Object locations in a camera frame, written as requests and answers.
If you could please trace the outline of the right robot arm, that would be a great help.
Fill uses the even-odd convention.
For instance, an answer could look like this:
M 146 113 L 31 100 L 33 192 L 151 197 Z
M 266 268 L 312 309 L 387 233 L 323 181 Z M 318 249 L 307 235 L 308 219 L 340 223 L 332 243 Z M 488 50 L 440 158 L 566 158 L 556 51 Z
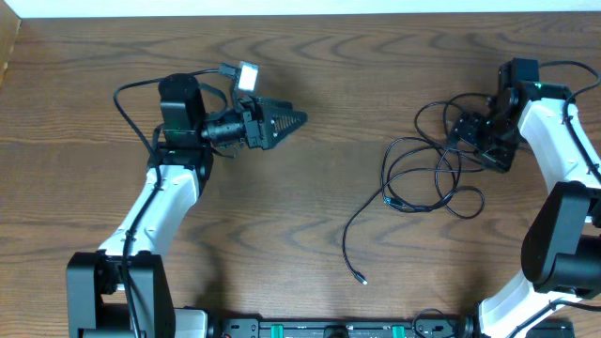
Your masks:
M 446 132 L 464 142 L 484 166 L 508 172 L 520 144 L 530 146 L 547 186 L 547 199 L 521 246 L 518 273 L 463 317 L 459 337 L 547 337 L 546 318 L 571 307 L 594 312 L 600 294 L 600 158 L 580 125 L 576 93 L 544 83 L 543 63 L 514 58 L 498 72 L 498 92 L 487 115 L 463 114 Z

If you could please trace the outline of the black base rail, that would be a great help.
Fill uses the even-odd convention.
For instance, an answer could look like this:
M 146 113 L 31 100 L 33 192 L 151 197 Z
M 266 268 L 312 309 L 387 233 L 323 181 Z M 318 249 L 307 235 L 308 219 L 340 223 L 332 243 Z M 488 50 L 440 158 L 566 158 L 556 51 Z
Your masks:
M 447 317 L 433 310 L 399 320 L 283 320 L 218 317 L 194 308 L 174 309 L 157 337 L 212 338 L 443 338 L 482 337 L 475 315 Z

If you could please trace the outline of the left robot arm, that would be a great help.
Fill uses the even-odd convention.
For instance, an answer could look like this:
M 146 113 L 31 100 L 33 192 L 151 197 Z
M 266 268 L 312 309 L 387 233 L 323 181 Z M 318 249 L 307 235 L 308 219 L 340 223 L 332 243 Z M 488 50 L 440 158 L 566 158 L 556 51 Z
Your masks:
M 197 73 L 155 80 L 163 122 L 143 141 L 146 182 L 130 212 L 93 253 L 75 253 L 66 271 L 71 337 L 219 337 L 219 319 L 175 307 L 163 257 L 200 199 L 222 146 L 269 150 L 308 120 L 288 101 L 254 95 L 252 66 L 222 66 L 230 93 Z

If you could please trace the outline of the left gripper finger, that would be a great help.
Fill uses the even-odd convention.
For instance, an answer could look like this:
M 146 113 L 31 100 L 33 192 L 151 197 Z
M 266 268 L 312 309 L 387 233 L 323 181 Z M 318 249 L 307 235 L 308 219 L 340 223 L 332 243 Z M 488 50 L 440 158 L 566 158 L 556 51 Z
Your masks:
M 257 105 L 262 111 L 268 109 L 283 109 L 283 110 L 293 110 L 293 105 L 291 102 L 285 100 L 276 100 L 265 97 L 253 96 L 254 104 Z
M 283 108 L 265 108 L 261 123 L 261 148 L 276 147 L 287 135 L 298 130 L 308 120 L 305 112 Z

